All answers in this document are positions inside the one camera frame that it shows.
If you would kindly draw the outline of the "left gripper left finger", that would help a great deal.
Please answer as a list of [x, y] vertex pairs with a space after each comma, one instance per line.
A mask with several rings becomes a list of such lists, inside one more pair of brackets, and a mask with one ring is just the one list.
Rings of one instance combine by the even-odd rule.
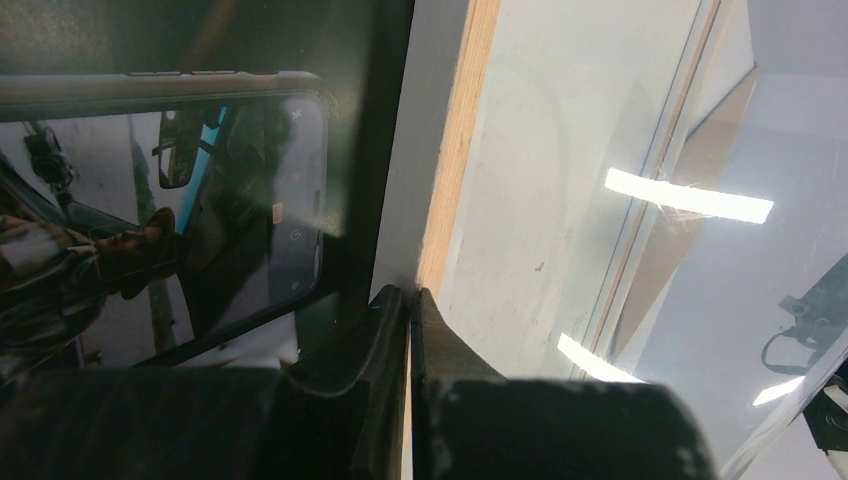
[[401, 291], [284, 370], [53, 371], [1, 412], [5, 479], [396, 479]]

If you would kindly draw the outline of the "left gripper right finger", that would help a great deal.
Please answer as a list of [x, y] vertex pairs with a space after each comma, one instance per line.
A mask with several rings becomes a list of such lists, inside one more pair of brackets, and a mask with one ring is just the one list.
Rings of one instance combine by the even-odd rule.
[[509, 379], [445, 322], [428, 289], [411, 313], [417, 479], [714, 479], [692, 413], [666, 387]]

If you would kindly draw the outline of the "brown cardboard backing board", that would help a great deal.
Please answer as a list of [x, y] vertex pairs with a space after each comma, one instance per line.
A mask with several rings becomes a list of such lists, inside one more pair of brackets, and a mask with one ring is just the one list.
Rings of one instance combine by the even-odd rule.
[[[754, 66], [686, 138], [671, 181], [714, 190], [739, 132], [761, 69]], [[609, 359], [633, 368], [644, 351], [674, 276], [701, 233], [705, 219], [663, 207], [653, 224], [625, 300]]]

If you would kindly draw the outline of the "printed photo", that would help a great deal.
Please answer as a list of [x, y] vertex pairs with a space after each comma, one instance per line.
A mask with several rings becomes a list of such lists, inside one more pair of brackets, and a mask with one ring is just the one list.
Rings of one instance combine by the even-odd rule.
[[410, 1], [5, 1], [1, 374], [366, 306]]

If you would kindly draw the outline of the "clear acrylic sheet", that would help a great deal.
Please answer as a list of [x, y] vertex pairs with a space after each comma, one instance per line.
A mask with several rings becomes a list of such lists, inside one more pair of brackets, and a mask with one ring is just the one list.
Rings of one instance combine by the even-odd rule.
[[[693, 412], [727, 479], [843, 479], [847, 451], [826, 452], [803, 410], [847, 360], [847, 332], [801, 376], [760, 360], [794, 325], [779, 307], [847, 258], [847, 5], [743, 1], [711, 61], [686, 138], [758, 65], [759, 79], [714, 190], [675, 184], [674, 162], [643, 237], [663, 207], [705, 219], [677, 270], [638, 363], [609, 359], [603, 378], [669, 387]], [[780, 337], [773, 364], [806, 365], [811, 351]]]

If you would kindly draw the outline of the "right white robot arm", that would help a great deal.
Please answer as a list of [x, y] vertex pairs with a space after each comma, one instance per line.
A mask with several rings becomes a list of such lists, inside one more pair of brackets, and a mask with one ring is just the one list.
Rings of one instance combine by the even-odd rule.
[[[847, 332], [847, 258], [840, 258], [804, 295], [787, 296], [779, 307], [794, 317], [794, 325], [765, 343], [760, 360], [772, 372], [801, 376]], [[768, 349], [780, 337], [790, 338], [811, 351], [806, 365], [773, 364], [767, 360]], [[803, 410], [803, 416], [819, 449], [847, 451], [846, 359]]]

